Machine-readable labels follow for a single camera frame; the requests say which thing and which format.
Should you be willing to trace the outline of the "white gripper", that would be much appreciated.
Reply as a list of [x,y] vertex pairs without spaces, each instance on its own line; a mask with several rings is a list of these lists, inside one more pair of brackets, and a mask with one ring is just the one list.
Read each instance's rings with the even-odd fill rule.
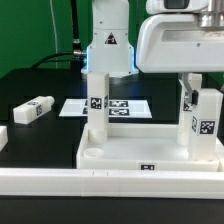
[[180,73],[184,102],[196,104],[199,73],[224,71],[224,31],[199,28],[193,14],[151,16],[139,31],[136,64],[144,73]]

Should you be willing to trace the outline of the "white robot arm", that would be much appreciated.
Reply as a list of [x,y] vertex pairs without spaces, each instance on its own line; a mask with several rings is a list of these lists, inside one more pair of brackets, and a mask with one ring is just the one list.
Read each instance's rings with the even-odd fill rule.
[[147,0],[137,46],[128,40],[128,0],[92,0],[93,38],[84,74],[224,71],[224,0]]

